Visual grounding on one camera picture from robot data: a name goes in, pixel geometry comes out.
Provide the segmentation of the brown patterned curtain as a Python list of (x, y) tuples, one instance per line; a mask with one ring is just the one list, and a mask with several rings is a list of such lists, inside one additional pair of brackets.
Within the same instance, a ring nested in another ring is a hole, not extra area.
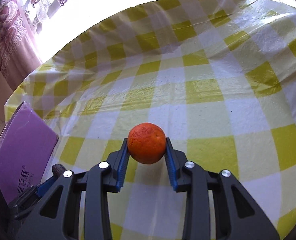
[(12, 90), (37, 67), (34, 37), (18, 0), (0, 0), (0, 71)]

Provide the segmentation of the yellow checkered tablecloth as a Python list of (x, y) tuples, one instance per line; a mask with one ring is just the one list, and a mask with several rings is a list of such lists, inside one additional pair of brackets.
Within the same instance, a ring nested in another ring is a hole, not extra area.
[(21, 102), (76, 173), (150, 122), (205, 170), (230, 170), (284, 238), (296, 224), (296, 9), (268, 0), (160, 0), (81, 33), (32, 72)]

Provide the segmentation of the dark brown round fruit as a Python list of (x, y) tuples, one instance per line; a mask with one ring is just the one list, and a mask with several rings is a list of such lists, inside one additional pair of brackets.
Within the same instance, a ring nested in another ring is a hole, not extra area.
[(67, 170), (62, 164), (55, 164), (51, 168), (54, 177), (59, 178)]

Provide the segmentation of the purple white cardboard box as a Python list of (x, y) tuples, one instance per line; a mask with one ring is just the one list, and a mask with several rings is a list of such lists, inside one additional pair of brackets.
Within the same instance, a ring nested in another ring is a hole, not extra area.
[(41, 182), (58, 138), (27, 102), (17, 107), (0, 135), (0, 190), (7, 203)]

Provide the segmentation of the red-orange rough orange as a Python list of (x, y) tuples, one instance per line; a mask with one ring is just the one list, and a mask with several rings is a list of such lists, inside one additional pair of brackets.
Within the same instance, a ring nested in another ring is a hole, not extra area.
[(130, 156), (142, 164), (154, 164), (164, 156), (166, 136), (155, 124), (144, 122), (134, 126), (128, 133), (127, 148)]

